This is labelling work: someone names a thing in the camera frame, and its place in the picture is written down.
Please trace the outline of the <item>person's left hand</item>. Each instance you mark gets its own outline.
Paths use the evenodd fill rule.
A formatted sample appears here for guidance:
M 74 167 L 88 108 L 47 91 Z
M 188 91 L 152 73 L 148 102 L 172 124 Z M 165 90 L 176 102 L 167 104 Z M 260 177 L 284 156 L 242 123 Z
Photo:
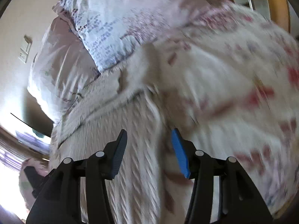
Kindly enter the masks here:
M 42 162 L 35 159 L 27 159 L 22 163 L 21 170 L 24 170 L 27 166 L 34 167 L 37 173 L 41 176 L 46 176 L 49 173 L 48 167 L 43 165 Z

